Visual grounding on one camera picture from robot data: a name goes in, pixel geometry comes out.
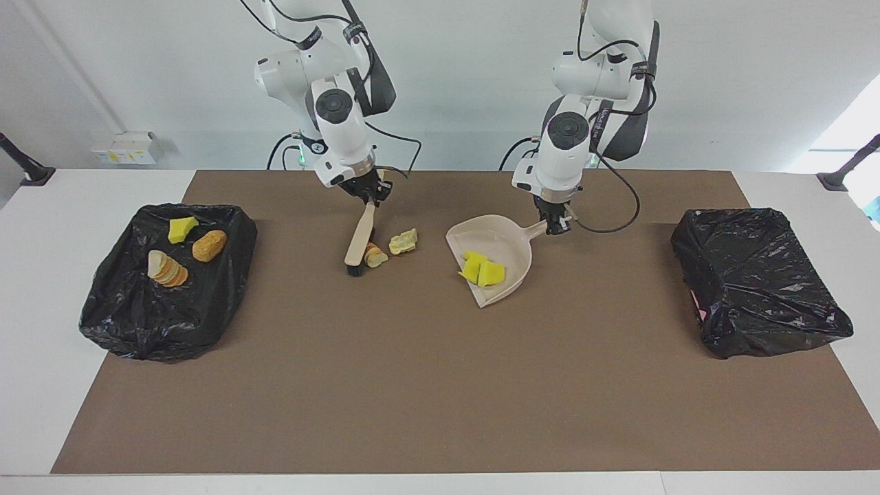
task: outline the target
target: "black stand base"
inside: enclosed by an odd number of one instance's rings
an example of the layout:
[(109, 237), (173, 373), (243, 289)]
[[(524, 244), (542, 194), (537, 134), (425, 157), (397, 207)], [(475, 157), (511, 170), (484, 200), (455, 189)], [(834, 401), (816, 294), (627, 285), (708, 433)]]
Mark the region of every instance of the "black stand base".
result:
[(49, 182), (49, 179), (51, 179), (52, 175), (55, 173), (55, 168), (53, 166), (47, 166), (47, 167), (45, 167), (45, 170), (46, 170), (46, 175), (42, 179), (40, 179), (38, 181), (30, 181), (27, 179), (27, 177), (25, 177), (24, 179), (21, 180), (21, 182), (18, 183), (18, 185), (21, 185), (21, 186), (42, 186), (42, 185), (46, 184), (46, 182)]
[(837, 184), (837, 183), (829, 182), (828, 181), (829, 175), (834, 175), (834, 174), (816, 174), (816, 177), (818, 177), (819, 182), (822, 182), (822, 185), (825, 187), (825, 189), (827, 189), (829, 191), (837, 191), (837, 192), (848, 192), (849, 191), (849, 189), (847, 189), (847, 186), (844, 186), (842, 183)]

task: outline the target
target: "dustpan handle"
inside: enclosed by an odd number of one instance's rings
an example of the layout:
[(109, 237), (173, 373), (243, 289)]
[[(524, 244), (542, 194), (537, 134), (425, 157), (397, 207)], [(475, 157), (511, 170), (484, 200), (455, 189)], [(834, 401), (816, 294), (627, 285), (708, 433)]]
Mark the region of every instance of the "dustpan handle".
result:
[(539, 235), (541, 235), (542, 233), (546, 233), (547, 221), (541, 220), (537, 224), (532, 225), (531, 227), (526, 227), (523, 230), (525, 230), (525, 234), (529, 236), (529, 240), (532, 240), (532, 239), (538, 237)]

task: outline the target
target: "black stand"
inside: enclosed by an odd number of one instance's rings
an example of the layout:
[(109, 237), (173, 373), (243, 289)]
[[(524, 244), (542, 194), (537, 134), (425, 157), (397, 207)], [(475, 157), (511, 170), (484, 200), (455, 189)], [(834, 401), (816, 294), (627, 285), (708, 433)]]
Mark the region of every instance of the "black stand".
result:
[(22, 186), (42, 186), (55, 173), (53, 167), (43, 166), (37, 160), (27, 156), (12, 141), (7, 139), (2, 132), (0, 132), (0, 148), (6, 151), (6, 154), (14, 159), (18, 166), (25, 171), (25, 178), (20, 182)]
[(843, 185), (843, 178), (855, 170), (855, 167), (862, 163), (871, 153), (877, 151), (877, 148), (880, 148), (880, 134), (874, 136), (874, 139), (871, 139), (867, 146), (856, 151), (855, 155), (837, 172), (833, 174), (816, 174), (819, 182), (822, 182), (822, 185), (829, 191), (847, 191), (847, 186)]

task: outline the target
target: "food item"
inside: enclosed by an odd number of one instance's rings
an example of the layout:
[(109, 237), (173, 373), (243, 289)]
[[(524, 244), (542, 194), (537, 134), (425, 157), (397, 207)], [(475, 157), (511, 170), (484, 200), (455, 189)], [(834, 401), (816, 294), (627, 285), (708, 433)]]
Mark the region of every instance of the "food item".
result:
[(383, 253), (379, 246), (370, 242), (367, 244), (367, 249), (363, 253), (363, 261), (366, 262), (367, 266), (370, 268), (376, 268), (380, 264), (388, 261), (388, 255)]
[(210, 262), (223, 251), (226, 245), (226, 233), (212, 230), (193, 244), (193, 258), (200, 262)]
[(147, 254), (147, 277), (164, 287), (178, 287), (189, 279), (189, 270), (162, 251), (153, 250)]
[(168, 222), (168, 241), (172, 244), (180, 244), (187, 238), (189, 231), (199, 225), (195, 217), (175, 218)]
[(392, 255), (400, 255), (415, 250), (415, 243), (419, 240), (419, 234), (415, 229), (408, 230), (401, 235), (395, 235), (388, 243), (388, 250)]
[(475, 251), (465, 251), (465, 266), (458, 273), (471, 284), (489, 287), (504, 281), (504, 265), (489, 261), (488, 257)]

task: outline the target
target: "table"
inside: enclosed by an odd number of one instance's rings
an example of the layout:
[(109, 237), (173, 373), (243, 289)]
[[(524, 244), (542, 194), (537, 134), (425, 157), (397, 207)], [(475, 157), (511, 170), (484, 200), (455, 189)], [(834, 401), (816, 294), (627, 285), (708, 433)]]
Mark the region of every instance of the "table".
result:
[[(873, 493), (880, 485), (880, 472), (47, 477), (105, 355), (71, 331), (94, 267), (138, 207), (178, 202), (193, 174), (62, 170), (45, 188), (22, 188), (0, 210), (0, 472), (14, 475), (0, 478), (0, 491)], [(876, 422), (880, 385), (871, 365), (880, 336), (871, 331), (870, 290), (880, 276), (880, 233), (846, 195), (825, 192), (812, 176), (736, 178), (752, 206), (788, 215), (852, 317), (856, 335), (833, 349)], [(65, 274), (61, 283), (56, 273)]]

